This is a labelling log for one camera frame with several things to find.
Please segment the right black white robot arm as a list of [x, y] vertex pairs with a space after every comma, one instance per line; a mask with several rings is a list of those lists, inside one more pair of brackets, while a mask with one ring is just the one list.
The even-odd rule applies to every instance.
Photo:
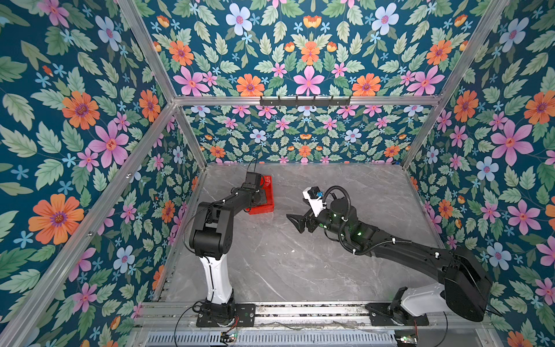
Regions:
[[386, 259], [436, 281], [419, 288], [401, 287], [385, 308], [367, 304], [370, 314], [398, 325], [411, 324], [437, 312], [452, 312], [471, 322], [484, 320], [492, 280], [471, 251], [425, 246], [364, 223], [341, 186], [332, 186], [325, 192], [308, 187], [303, 191], [303, 201], [310, 207], [305, 214], [287, 216], [299, 233], [321, 228], [335, 234], [336, 241], [353, 256]]

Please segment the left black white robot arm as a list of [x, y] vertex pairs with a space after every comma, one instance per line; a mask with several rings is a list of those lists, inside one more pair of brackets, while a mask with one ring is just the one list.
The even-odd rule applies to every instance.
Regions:
[[244, 183], [215, 202], [201, 202], [193, 219], [189, 248], [202, 263], [207, 294], [199, 313], [218, 325], [233, 325], [236, 319], [234, 290], [228, 274], [227, 254], [234, 238], [234, 218], [267, 202], [264, 176], [248, 171]]

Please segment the red plastic bin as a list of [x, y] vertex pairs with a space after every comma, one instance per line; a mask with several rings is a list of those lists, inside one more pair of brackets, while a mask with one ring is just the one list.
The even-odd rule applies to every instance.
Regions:
[[261, 180], [262, 188], [259, 191], [258, 201], [246, 211], [250, 215], [272, 213], [275, 208], [273, 197], [273, 179], [269, 175], [264, 175]]

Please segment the black hook rail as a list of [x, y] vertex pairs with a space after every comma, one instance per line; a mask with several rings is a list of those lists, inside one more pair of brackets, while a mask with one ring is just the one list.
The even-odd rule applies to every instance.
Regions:
[[331, 107], [331, 106], [349, 106], [351, 104], [351, 98], [347, 97], [319, 97], [319, 96], [288, 96], [288, 97], [261, 97], [259, 99], [260, 106], [284, 106], [284, 107], [295, 107], [295, 106], [316, 106], [321, 108]]

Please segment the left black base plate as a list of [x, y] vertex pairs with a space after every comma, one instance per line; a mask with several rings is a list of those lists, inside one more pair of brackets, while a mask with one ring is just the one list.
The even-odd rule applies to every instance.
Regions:
[[257, 306], [255, 304], [202, 304], [197, 316], [198, 328], [253, 327]]

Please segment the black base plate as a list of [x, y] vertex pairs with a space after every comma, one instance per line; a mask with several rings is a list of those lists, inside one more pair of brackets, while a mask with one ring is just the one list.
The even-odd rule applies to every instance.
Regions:
[[202, 304], [197, 316], [198, 328], [253, 327], [257, 306], [255, 304]]
[[426, 315], [412, 316], [401, 307], [388, 302], [368, 303], [364, 307], [369, 313], [372, 326], [429, 326]]

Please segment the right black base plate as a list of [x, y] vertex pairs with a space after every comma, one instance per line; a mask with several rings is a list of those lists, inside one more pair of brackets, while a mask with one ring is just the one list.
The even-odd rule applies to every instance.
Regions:
[[429, 326], [426, 315], [412, 316], [401, 307], [388, 302], [368, 303], [364, 307], [369, 313], [372, 326]]

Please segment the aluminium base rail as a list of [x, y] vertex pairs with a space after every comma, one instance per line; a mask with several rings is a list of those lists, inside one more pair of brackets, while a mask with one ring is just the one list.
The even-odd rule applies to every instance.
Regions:
[[[150, 331], [172, 331], [182, 329], [196, 331], [198, 313], [186, 311], [190, 302], [155, 302], [143, 305], [143, 314], [135, 321], [131, 332], [148, 333]], [[492, 331], [494, 325], [489, 318], [482, 322], [471, 322], [447, 313], [429, 313], [428, 323], [410, 322], [406, 325], [394, 322], [390, 318], [370, 312], [366, 302], [256, 302], [249, 319], [253, 322], [251, 329], [286, 329], [292, 331], [316, 329], [351, 329], [365, 331], [405, 330], [449, 331], [476, 330]]]

